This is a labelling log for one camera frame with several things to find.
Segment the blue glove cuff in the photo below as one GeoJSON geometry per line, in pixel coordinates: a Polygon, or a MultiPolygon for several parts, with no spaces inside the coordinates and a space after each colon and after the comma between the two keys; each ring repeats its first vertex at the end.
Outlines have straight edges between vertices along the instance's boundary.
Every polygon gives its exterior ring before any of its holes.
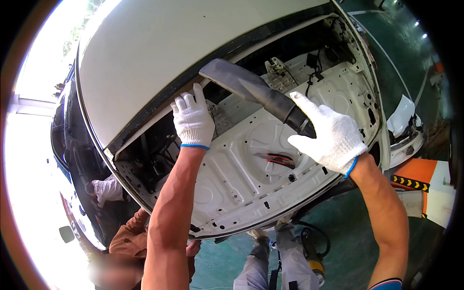
{"type": "Polygon", "coordinates": [[[179,147],[201,147],[206,150],[209,150],[209,147],[206,147],[205,145],[199,145],[199,144],[181,144],[179,147]]]}
{"type": "Polygon", "coordinates": [[[353,170],[354,166],[356,165],[356,162],[358,161],[358,156],[354,158],[353,164],[351,164],[351,167],[348,169],[348,172],[345,174],[343,178],[348,178],[349,174],[351,173],[351,170],[353,170]]]}

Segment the white shirt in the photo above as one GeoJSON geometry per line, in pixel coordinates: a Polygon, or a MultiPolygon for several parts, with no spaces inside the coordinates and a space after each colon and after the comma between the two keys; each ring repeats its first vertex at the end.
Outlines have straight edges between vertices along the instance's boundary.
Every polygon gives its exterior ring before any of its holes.
{"type": "Polygon", "coordinates": [[[105,180],[93,180],[92,185],[97,196],[98,206],[101,208],[105,201],[124,200],[122,197],[122,186],[114,175],[110,175],[105,180]]]}

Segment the brown jacket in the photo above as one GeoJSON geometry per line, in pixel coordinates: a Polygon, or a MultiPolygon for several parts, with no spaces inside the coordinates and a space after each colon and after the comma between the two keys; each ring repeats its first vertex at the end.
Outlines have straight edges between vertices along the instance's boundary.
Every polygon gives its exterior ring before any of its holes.
{"type": "MultiPolygon", "coordinates": [[[[119,228],[110,243],[110,253],[130,255],[137,258],[147,257],[147,228],[144,226],[150,215],[142,208],[133,218],[119,228]]],[[[187,257],[190,282],[195,273],[195,257],[187,257]]]]}

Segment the red utility knife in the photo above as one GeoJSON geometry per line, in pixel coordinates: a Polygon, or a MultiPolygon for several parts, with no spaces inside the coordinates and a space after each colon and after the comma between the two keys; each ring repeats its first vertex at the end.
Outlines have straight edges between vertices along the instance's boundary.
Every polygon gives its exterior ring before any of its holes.
{"type": "Polygon", "coordinates": [[[272,162],[275,164],[280,164],[290,169],[295,169],[295,163],[293,159],[288,156],[280,154],[271,154],[271,153],[255,153],[254,156],[266,159],[267,162],[272,162]]]}

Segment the warning sign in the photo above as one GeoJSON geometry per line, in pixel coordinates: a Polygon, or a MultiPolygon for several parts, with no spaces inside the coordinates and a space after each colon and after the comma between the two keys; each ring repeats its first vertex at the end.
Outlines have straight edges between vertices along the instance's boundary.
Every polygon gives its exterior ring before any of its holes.
{"type": "Polygon", "coordinates": [[[425,192],[429,192],[430,184],[425,183],[425,182],[421,182],[418,180],[409,179],[409,178],[401,177],[397,175],[392,175],[390,180],[392,182],[395,182],[395,183],[398,183],[398,184],[401,184],[401,185],[404,185],[404,186],[407,186],[407,187],[410,187],[416,190],[422,190],[425,192]]]}

